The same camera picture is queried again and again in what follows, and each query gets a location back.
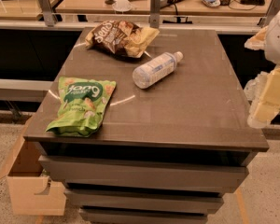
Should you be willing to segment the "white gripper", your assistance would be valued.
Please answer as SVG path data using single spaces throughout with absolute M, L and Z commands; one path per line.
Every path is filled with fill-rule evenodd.
M 264 50 L 267 30 L 267 26 L 261 28 L 246 40 L 244 47 L 252 50 Z M 261 102 L 252 102 L 247 118 L 248 125 L 257 129 L 270 125 L 280 112 L 280 65 L 277 65 L 267 76 L 260 100 Z

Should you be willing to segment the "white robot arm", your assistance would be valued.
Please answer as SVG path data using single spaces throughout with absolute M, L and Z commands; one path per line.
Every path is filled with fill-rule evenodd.
M 265 58 L 275 64 L 270 72 L 261 72 L 256 82 L 247 123 L 262 129 L 271 124 L 280 112 L 280 10 L 270 23 L 245 42 L 252 50 L 264 50 Z

